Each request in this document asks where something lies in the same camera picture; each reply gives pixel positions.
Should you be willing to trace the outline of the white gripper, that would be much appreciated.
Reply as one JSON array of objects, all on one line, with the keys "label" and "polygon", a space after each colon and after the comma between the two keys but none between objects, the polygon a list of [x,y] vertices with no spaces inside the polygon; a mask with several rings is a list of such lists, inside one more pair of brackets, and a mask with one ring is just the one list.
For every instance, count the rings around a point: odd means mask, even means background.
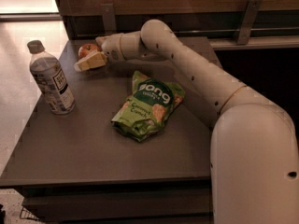
[{"label": "white gripper", "polygon": [[121,37],[122,34],[96,37],[96,43],[101,46],[106,55],[100,51],[92,51],[74,64],[75,70],[82,72],[105,66],[107,59],[110,61],[124,61],[125,58],[121,51]]}]

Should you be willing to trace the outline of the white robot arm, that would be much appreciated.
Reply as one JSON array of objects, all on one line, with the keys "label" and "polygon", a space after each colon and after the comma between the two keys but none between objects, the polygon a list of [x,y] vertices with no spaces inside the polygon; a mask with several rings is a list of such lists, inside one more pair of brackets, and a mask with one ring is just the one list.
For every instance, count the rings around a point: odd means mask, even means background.
[{"label": "white robot arm", "polygon": [[299,153],[286,111],[189,49],[162,21],[95,41],[112,63],[167,59],[213,107],[214,224],[299,224]]}]

